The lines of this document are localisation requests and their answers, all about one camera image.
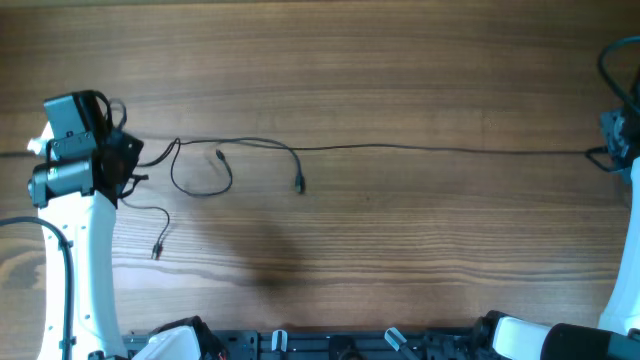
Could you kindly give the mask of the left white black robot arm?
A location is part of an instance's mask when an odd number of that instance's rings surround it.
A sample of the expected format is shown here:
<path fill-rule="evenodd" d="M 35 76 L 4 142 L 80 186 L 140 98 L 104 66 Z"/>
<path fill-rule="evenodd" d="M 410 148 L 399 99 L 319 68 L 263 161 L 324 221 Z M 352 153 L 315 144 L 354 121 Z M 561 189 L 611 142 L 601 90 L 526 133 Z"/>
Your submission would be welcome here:
<path fill-rule="evenodd" d="M 113 119 L 96 90 L 50 98 L 47 124 L 29 143 L 42 157 L 28 192 L 45 221 L 45 330 L 39 356 L 125 359 L 112 272 L 118 202 L 126 196 L 142 141 Z"/>

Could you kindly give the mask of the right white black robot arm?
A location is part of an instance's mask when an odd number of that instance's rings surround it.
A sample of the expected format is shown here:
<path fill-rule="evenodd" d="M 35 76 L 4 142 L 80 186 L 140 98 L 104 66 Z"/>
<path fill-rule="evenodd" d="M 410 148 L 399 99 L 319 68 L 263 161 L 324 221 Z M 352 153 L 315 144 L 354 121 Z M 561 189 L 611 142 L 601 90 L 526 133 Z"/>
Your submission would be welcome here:
<path fill-rule="evenodd" d="M 612 295 L 598 326 L 619 334 L 639 329 L 639 73 L 630 99 L 621 108 L 600 115 L 605 149 L 612 161 L 610 173 L 631 185 L 629 225 Z"/>

